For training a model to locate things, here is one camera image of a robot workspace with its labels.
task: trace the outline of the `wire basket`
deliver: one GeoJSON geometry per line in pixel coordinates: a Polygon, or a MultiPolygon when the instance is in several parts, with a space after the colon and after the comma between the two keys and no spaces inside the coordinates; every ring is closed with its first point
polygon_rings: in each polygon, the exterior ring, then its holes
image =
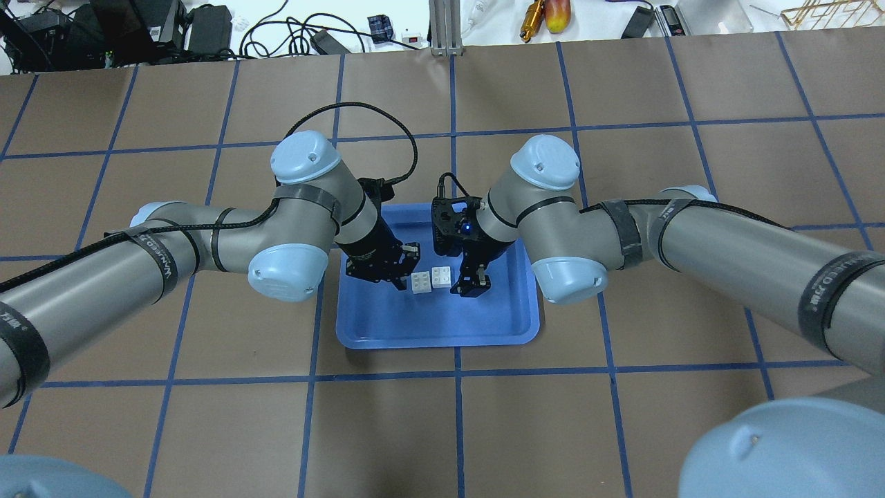
{"type": "Polygon", "coordinates": [[[782,11],[781,17],[794,31],[882,26],[885,24],[885,10],[881,3],[882,0],[805,0],[801,7],[782,11]]]}

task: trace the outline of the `white block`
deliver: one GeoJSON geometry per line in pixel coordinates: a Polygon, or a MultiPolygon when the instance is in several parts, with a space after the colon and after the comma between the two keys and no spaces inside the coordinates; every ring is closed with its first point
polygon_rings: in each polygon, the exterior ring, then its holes
{"type": "Polygon", "coordinates": [[[430,283],[434,289],[451,288],[451,268],[433,267],[430,269],[430,283]]]}
{"type": "Polygon", "coordinates": [[[413,294],[423,294],[425,292],[430,292],[433,289],[430,287],[430,272],[429,271],[417,271],[412,273],[412,293],[413,294]]]}

